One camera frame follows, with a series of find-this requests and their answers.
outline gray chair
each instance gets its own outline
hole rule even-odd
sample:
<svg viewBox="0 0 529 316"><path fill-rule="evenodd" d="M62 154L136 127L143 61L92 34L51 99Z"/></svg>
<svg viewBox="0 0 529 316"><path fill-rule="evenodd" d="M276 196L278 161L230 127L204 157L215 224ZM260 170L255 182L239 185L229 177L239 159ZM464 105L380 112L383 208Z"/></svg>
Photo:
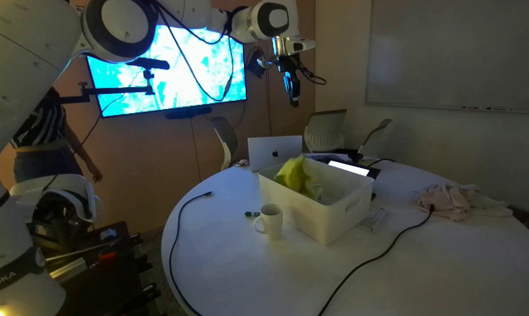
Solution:
<svg viewBox="0 0 529 316"><path fill-rule="evenodd" d="M237 138L232 124L225 117L215 115L209 120L211 120L215 134L220 140L222 148L223 148L222 170L229 168L234 162L239 138Z"/></svg>
<svg viewBox="0 0 529 316"><path fill-rule="evenodd" d="M304 145L308 150L334 150L346 147L346 110L313 112L304 126Z"/></svg>

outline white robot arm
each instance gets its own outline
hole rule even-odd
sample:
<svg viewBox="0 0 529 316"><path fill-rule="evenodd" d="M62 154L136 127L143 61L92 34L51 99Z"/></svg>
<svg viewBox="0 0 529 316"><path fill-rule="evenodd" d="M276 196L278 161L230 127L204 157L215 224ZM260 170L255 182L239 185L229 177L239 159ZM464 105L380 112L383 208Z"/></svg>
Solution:
<svg viewBox="0 0 529 316"><path fill-rule="evenodd" d="M241 41L273 40L278 57L315 47L299 36L295 0L234 12L213 8L211 0L90 0L85 12L67 0L0 0L0 150L74 55L134 59L150 47L160 13L188 27L230 31ZM0 310L55 313L62 301L63 289L42 268L20 203L0 182Z"/></svg>

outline round white table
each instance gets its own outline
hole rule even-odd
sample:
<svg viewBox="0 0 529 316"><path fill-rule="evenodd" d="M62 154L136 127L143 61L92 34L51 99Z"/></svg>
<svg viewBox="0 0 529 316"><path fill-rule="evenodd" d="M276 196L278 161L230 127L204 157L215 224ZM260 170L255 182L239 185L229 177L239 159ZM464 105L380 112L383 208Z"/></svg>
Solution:
<svg viewBox="0 0 529 316"><path fill-rule="evenodd" d="M174 206L162 240L169 285L174 278L201 313L318 313L359 263L383 252L392 238L427 213L418 192L447 178L399 162L380 162L373 210L378 227L357 224L331 245L320 245L285 224L283 238L267 240L246 210L259 210L259 177L227 168L186 192ZM399 238L382 259L357 270L325 313L529 313L529 229L513 215L471 215L462 222L433 215Z"/></svg>

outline screen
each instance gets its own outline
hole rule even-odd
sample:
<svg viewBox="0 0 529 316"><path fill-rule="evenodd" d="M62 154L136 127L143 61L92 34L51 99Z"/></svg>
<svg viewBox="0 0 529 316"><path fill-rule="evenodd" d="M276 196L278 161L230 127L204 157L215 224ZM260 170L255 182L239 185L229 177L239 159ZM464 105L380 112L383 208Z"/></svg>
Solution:
<svg viewBox="0 0 529 316"><path fill-rule="evenodd" d="M348 162L341 162L341 161L329 161L331 166L334 168L341 168L341 170L346 170L346 171L352 171L352 173L359 173L359 175L368 175L369 173L369 168L364 168L364 166L357 166L357 164L348 164Z"/></svg>
<svg viewBox="0 0 529 316"><path fill-rule="evenodd" d="M195 82L171 29L202 87ZM172 108L201 108L201 105L246 99L244 45L241 41L225 34L218 43L209 45L183 27L171 29L158 24L151 47L139 55L164 59L171 66L169 69L151 69L155 75L151 78L153 94L144 91L97 94L102 117ZM209 41L220 36L218 31L209 29L195 29L195 33ZM86 55L86 61L95 87L137 87L148 83L143 66L109 62L93 55Z"/></svg>

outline white container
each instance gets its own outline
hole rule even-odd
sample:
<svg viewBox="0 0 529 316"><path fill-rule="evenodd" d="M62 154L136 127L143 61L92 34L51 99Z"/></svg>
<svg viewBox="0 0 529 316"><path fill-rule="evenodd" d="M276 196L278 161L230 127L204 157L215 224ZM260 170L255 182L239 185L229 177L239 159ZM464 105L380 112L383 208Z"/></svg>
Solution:
<svg viewBox="0 0 529 316"><path fill-rule="evenodd" d="M306 159L306 171L315 173L313 185L320 185L329 198L317 201L260 173L262 201L280 205L295 227L327 245L368 217L373 178L313 159Z"/></svg>

